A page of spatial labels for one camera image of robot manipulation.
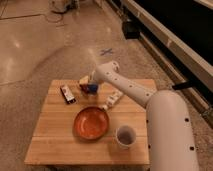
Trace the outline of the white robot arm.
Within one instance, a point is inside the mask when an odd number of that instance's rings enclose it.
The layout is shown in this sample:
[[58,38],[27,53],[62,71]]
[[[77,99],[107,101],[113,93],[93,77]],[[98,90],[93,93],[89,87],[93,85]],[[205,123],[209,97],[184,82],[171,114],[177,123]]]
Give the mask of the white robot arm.
[[171,90],[153,90],[119,74],[119,64],[97,66],[79,80],[83,90],[108,83],[146,110],[150,171],[199,171],[189,110]]

